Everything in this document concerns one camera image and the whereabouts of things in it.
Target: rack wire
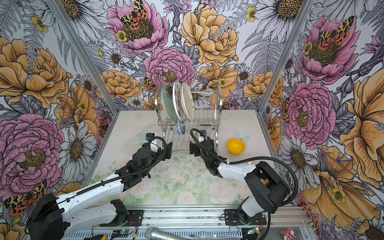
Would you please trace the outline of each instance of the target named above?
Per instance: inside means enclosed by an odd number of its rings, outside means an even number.
[[[215,98],[215,105],[198,105],[195,102],[195,120],[184,119],[184,123],[180,121],[171,120],[162,111],[160,101],[161,87],[157,87],[155,95],[155,109],[158,117],[158,124],[163,131],[163,138],[166,142],[173,142],[172,152],[189,152],[189,141],[194,142],[190,136],[189,131],[192,128],[199,130],[206,130],[207,136],[213,139],[215,143],[215,150],[218,147],[218,128],[220,125],[221,111],[223,108],[223,97],[221,94],[221,87],[217,89],[205,89],[204,91],[192,91],[193,96],[207,97],[209,99]],[[185,126],[185,134],[180,134],[176,131],[175,126]]]

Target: microphone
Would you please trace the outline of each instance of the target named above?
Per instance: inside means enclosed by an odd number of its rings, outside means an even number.
[[[187,240],[186,238],[165,233],[154,227],[149,227],[146,230],[144,237],[149,240]]]

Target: dish rack side frame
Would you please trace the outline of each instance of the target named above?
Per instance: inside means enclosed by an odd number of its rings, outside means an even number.
[[[215,95],[215,97],[216,97],[216,99],[218,99],[218,101],[216,101],[216,104],[215,104],[214,108],[212,108],[212,109],[209,109],[208,107],[206,109],[204,109],[204,108],[203,109],[196,109],[195,108],[195,111],[200,111],[200,110],[211,111],[212,112],[211,116],[213,117],[212,120],[210,120],[208,118],[207,119],[196,119],[196,114],[195,114],[195,120],[194,121],[186,120],[184,122],[184,124],[177,124],[176,121],[170,120],[167,115],[165,116],[164,120],[162,119],[162,117],[161,117],[162,116],[162,109],[161,109],[161,107],[159,107],[159,97],[160,97],[159,93],[160,93],[160,91],[161,91],[161,86],[158,86],[156,89],[156,93],[155,93],[154,105],[155,105],[155,110],[156,110],[156,114],[157,114],[157,118],[158,118],[157,123],[161,127],[161,130],[162,130],[162,137],[165,140],[167,140],[171,134],[168,131],[173,131],[172,127],[174,127],[174,126],[185,125],[185,127],[194,127],[194,128],[204,127],[204,129],[210,128],[211,134],[208,133],[208,131],[207,131],[207,135],[211,139],[213,139],[213,141],[215,143],[214,144],[215,151],[217,151],[217,148],[218,148],[218,130],[219,130],[220,119],[221,119],[222,109],[223,109],[223,96],[222,96],[222,92],[221,92],[221,86],[219,85],[217,87],[217,90],[212,89],[212,91],[191,91],[192,94],[197,93],[197,94],[205,94],[205,95],[207,93],[212,92],[212,95]],[[174,146],[177,145],[177,141],[179,141],[180,136],[181,136],[181,134],[176,134],[176,133],[172,132],[172,142],[174,143]],[[189,132],[185,132],[182,142],[185,142],[185,136],[189,136],[188,141],[193,140],[191,138]],[[176,150],[176,152],[189,152],[189,150],[182,149],[182,150]]]

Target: pink toy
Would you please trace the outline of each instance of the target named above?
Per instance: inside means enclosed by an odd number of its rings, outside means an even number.
[[[295,233],[291,229],[281,231],[281,233],[283,235],[284,240],[293,240],[297,236],[297,233]]]

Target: bowl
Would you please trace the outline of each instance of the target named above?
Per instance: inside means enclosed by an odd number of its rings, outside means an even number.
[[[243,141],[233,138],[228,141],[227,148],[233,154],[241,154],[245,151],[245,144]]]

